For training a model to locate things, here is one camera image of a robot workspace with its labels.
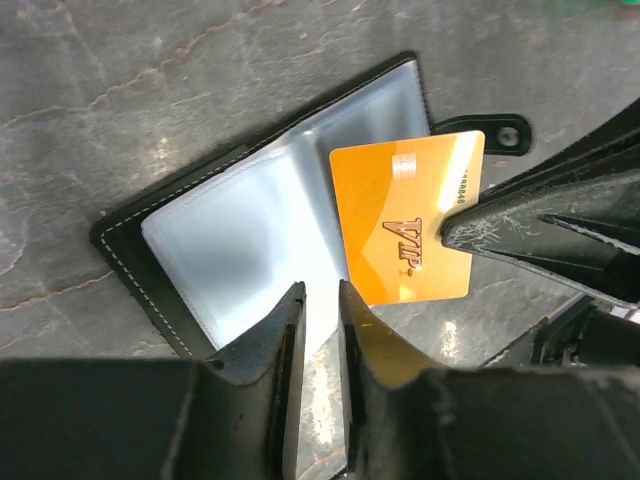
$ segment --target black leather wallet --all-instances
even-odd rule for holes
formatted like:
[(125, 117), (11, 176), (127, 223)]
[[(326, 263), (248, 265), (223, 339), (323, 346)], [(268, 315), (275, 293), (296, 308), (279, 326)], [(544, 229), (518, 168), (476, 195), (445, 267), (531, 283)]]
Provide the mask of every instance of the black leather wallet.
[(100, 220), (91, 241), (181, 356), (205, 358), (307, 284), (307, 355), (338, 324), (348, 278), (329, 153), (482, 130), (485, 153), (523, 155), (512, 114), (433, 124), (415, 55), (399, 55), (243, 145), (204, 159)]

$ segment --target stone surface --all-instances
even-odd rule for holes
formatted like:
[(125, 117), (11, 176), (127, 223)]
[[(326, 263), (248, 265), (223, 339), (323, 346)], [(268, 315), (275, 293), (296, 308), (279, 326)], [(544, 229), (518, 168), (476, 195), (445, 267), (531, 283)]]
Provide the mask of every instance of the stone surface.
[[(418, 52), (436, 120), (513, 111), (548, 158), (640, 93), (640, 23), (598, 0), (0, 4), (0, 355), (171, 355), (87, 240), (106, 211), (353, 75)], [(572, 291), (475, 259), (467, 298), (376, 311), (474, 365)], [(300, 478), (344, 458), (337, 342), (307, 365)]]

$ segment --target white stitching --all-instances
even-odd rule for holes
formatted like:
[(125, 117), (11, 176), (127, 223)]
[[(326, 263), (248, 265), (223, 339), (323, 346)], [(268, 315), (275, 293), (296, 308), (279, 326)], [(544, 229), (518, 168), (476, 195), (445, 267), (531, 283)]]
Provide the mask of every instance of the white stitching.
[(121, 220), (120, 222), (116, 223), (115, 225), (107, 228), (104, 232), (102, 232), (102, 234), (100, 234), (100, 243), (102, 243), (102, 245), (104, 245), (104, 247), (107, 249), (107, 251), (109, 252), (109, 254), (111, 254), (111, 256), (113, 257), (113, 259), (118, 263), (118, 265), (120, 266), (120, 268), (122, 269), (122, 271), (127, 275), (127, 277), (129, 277), (129, 280), (131, 280), (131, 282), (136, 286), (136, 288), (140, 291), (140, 293), (142, 294), (142, 296), (144, 297), (144, 299), (149, 303), (149, 305), (151, 306), (151, 308), (153, 308), (153, 310), (158, 314), (158, 316), (162, 319), (163, 323), (167, 326), (167, 328), (169, 329), (169, 331), (171, 332), (171, 334), (175, 337), (175, 339), (180, 343), (180, 345), (182, 346), (182, 348), (184, 348), (185, 352), (187, 352), (189, 354), (189, 356), (193, 356), (193, 353), (191, 353), (191, 350), (189, 350), (189, 348), (184, 344), (184, 342), (182, 341), (182, 339), (178, 336), (178, 334), (176, 333), (176, 331), (173, 329), (173, 327), (171, 326), (171, 324), (169, 324), (169, 322), (167, 321), (167, 319), (165, 318), (165, 316), (160, 312), (160, 310), (158, 309), (158, 307), (155, 305), (155, 303), (153, 303), (153, 301), (149, 298), (149, 296), (147, 295), (147, 293), (144, 291), (144, 289), (140, 286), (140, 284), (138, 283), (138, 281), (135, 279), (135, 277), (131, 274), (131, 272), (129, 271), (129, 269), (127, 267), (124, 266), (124, 264), (122, 263), (122, 261), (120, 261), (120, 259), (118, 258), (118, 256), (115, 254), (115, 252), (111, 249), (111, 247), (107, 244), (107, 241), (105, 240), (105, 236), (107, 233), (111, 232), (112, 230), (121, 227), (123, 224), (127, 223), (129, 220), (137, 217), (138, 215), (141, 215), (142, 213), (148, 212), (149, 210), (153, 209), (156, 205), (160, 204), (160, 203), (164, 203), (167, 200), (169, 200), (170, 198), (173, 198), (177, 195), (179, 195), (180, 193), (182, 193), (184, 190), (191, 188), (192, 186), (195, 186), (198, 183), (202, 183), (203, 181), (205, 181), (207, 178), (212, 177), (213, 175), (215, 175), (217, 172), (219, 172), (220, 170), (222, 170), (223, 168), (226, 168), (230, 165), (233, 165), (235, 163), (238, 163), (240, 160), (248, 157), (249, 155), (253, 154), (255, 151), (259, 150), (260, 148), (262, 148), (265, 144), (271, 142), (275, 137), (281, 135), (282, 133), (284, 133), (286, 130), (290, 129), (291, 127), (293, 127), (294, 125), (303, 122), (304, 120), (306, 120), (307, 118), (309, 118), (312, 115), (315, 115), (316, 113), (318, 113), (320, 110), (323, 110), (325, 108), (327, 108), (330, 105), (333, 105), (337, 102), (339, 102), (340, 100), (342, 100), (343, 98), (351, 95), (353, 92), (355, 92), (356, 90), (361, 89), (363, 86), (368, 85), (370, 83), (373, 83), (375, 80), (377, 80), (378, 78), (382, 77), (383, 75), (386, 75), (387, 73), (389, 73), (391, 70), (394, 70), (396, 67), (404, 64), (404, 63), (408, 63), (406, 59), (400, 60), (397, 63), (394, 63), (393, 65), (391, 65), (390, 67), (386, 68), (385, 70), (383, 70), (382, 72), (378, 73), (377, 75), (367, 79), (366, 81), (356, 85), (355, 87), (353, 87), (352, 89), (348, 90), (347, 92), (343, 93), (342, 95), (338, 96), (337, 98), (335, 98), (332, 102), (325, 104), (325, 105), (321, 105), (313, 110), (311, 110), (310, 112), (308, 112), (306, 115), (303, 115), (302, 117), (295, 119), (294, 121), (292, 121), (290, 124), (286, 125), (285, 127), (281, 128), (280, 130), (278, 130), (276, 133), (272, 134), (271, 136), (265, 138), (264, 140), (262, 140), (261, 142), (259, 142), (258, 144), (256, 144), (253, 148), (247, 150), (246, 152), (242, 152), (241, 154), (239, 154), (238, 156), (232, 158), (231, 160), (229, 160), (228, 162), (226, 162), (223, 165), (220, 165), (219, 167), (215, 168), (214, 170), (205, 173), (204, 175), (202, 175), (200, 178), (197, 178), (196, 180), (194, 180), (193, 182), (179, 188), (178, 190), (176, 190), (175, 192), (172, 192), (170, 194), (168, 194), (166, 197), (161, 198), (160, 200), (158, 200), (157, 202), (152, 203), (151, 205), (149, 205), (148, 207), (143, 208), (142, 210), (128, 216), (127, 218), (125, 218), (124, 220)]

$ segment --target metal grommet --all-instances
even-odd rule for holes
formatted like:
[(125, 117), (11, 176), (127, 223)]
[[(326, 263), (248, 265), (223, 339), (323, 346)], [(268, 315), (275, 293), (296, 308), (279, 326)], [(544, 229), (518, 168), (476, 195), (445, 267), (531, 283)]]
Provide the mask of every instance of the metal grommet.
[(504, 147), (515, 147), (520, 141), (520, 132), (513, 127), (498, 130), (498, 142)]

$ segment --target orange card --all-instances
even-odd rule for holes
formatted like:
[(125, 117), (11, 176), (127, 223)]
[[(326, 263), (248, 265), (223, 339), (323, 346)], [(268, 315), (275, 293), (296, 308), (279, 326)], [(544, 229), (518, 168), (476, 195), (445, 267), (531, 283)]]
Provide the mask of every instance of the orange card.
[(483, 151), (473, 131), (331, 152), (349, 275), (369, 305), (468, 293), (471, 255), (438, 229), (478, 202)]

